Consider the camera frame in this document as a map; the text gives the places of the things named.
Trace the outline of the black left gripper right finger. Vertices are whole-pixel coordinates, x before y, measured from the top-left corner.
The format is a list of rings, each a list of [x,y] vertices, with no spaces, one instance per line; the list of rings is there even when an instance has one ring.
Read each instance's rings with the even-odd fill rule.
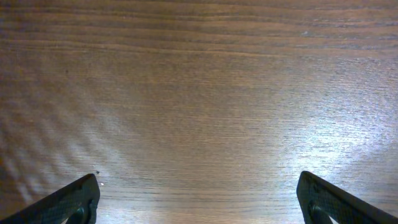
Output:
[[[349,194],[309,171],[303,171],[297,198],[306,224],[396,224],[397,217]]]

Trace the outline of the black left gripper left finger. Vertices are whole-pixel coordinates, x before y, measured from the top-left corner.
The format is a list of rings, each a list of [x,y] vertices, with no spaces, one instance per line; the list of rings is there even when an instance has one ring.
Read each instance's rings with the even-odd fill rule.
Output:
[[[99,200],[96,177],[87,174],[1,220],[1,224],[95,224]]]

